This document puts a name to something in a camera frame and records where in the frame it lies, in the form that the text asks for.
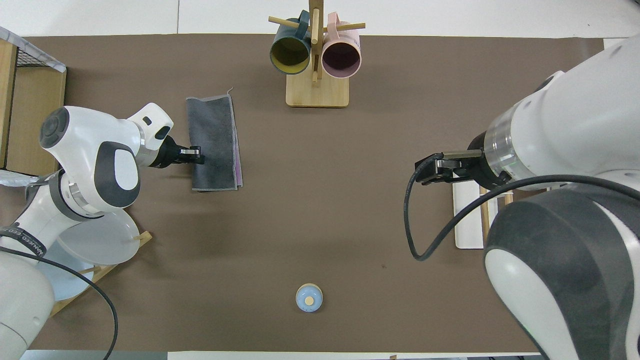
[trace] pink mug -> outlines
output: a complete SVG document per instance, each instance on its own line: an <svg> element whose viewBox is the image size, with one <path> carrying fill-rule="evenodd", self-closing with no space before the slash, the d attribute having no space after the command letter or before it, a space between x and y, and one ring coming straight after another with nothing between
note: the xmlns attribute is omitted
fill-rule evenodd
<svg viewBox="0 0 640 360"><path fill-rule="evenodd" d="M360 69L360 35L358 30L338 31L337 26L349 23L340 21L337 12L330 13L328 17L328 33L324 37L322 48L322 67L335 78L350 78Z"/></svg>

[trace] blue lid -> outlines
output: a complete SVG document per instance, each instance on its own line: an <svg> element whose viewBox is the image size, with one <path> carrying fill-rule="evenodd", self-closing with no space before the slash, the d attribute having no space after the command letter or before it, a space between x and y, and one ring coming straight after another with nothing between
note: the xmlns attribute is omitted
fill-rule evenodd
<svg viewBox="0 0 640 360"><path fill-rule="evenodd" d="M304 284L296 293L296 303L302 311L313 313L322 305L322 291L315 284Z"/></svg>

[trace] gray towel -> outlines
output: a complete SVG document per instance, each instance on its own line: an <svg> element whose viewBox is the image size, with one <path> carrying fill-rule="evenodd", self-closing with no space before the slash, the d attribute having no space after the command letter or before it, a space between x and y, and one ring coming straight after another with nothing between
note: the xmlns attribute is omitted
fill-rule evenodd
<svg viewBox="0 0 640 360"><path fill-rule="evenodd" d="M193 165L193 189L237 190L243 181L231 95L188 97L187 120L191 144L205 156L204 164Z"/></svg>

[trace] cable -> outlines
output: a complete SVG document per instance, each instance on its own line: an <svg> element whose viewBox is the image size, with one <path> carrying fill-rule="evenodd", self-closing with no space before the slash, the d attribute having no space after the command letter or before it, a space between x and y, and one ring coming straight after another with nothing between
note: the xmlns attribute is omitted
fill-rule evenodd
<svg viewBox="0 0 640 360"><path fill-rule="evenodd" d="M404 230L406 232L406 239L409 243L409 250L413 255L413 258L417 261L427 260L433 253L433 251L442 243L442 240L453 230L453 228L462 220L465 216L467 216L471 211L475 210L478 206L483 204L484 202L510 190L514 190L517 188L521 188L523 186L536 185L536 184L545 184L545 183L579 183L586 185L594 185L599 186L601 188L609 189L623 195L626 195L632 199L640 201L640 192L632 189L628 186L615 183L614 181L600 179L599 177L593 176L582 176L582 175L545 175L545 176L534 176L528 179L513 181L512 183L508 183L502 186L498 186L497 188L491 190L490 192L480 196L476 200L472 201L469 205L467 205L464 209L462 209L455 217L453 217L447 225L445 225L440 233L435 237L431 245L427 248L427 250L421 255L418 254L415 250L415 245L413 244L413 238L411 236L411 229L409 226L409 198L411 195L411 189L413 187L413 182L419 171L421 171L421 167L427 166L425 163L433 162L437 158L432 158L431 155L425 159L423 163L415 169L415 172L411 176L409 180L409 184L406 187L406 193L404 195Z"/></svg>
<svg viewBox="0 0 640 360"><path fill-rule="evenodd" d="M87 284L89 284L89 286L91 286L95 291L98 292L98 294L100 294L100 296L102 296L102 298L104 298L104 301L107 302L107 304L109 305L109 308L111 308L111 314L113 314L113 340L111 340L111 346L109 346L109 350L107 350L107 354L102 358L102 360L107 360L109 359L109 356L111 356L111 352L113 351L113 348L116 345L116 339L118 338L118 315L116 314L116 308L115 306L113 306L113 303L111 302L111 299L109 299L109 297L107 296L106 293L104 293L104 291L102 289L100 289L93 281L85 278L84 276L82 276L82 274L80 274L79 272L75 271L72 268L69 268L65 265L62 265L60 263L57 263L55 261L51 261L49 259L45 259L45 258L40 258L38 256L32 255L32 254L27 254L25 252L21 252L21 251L16 251L13 249L7 249L6 247L0 247L0 251L9 253L9 254L13 254L13 255L18 255L18 256L22 256L24 258L29 258L29 259L34 259L37 261L41 261L45 264L49 264L52 266L55 266L56 268L60 268L66 272L69 272L71 274L74 274L76 277L82 279L82 281L86 282Z"/></svg>

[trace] pink mug handle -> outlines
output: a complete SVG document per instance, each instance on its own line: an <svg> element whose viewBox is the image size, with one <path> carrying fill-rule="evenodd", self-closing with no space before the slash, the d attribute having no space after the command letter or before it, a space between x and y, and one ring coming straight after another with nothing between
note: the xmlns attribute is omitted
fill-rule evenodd
<svg viewBox="0 0 640 360"><path fill-rule="evenodd" d="M328 30L329 40L336 41L340 39L338 35L337 26L340 23L337 12L329 13L329 19L327 20L326 29Z"/></svg>

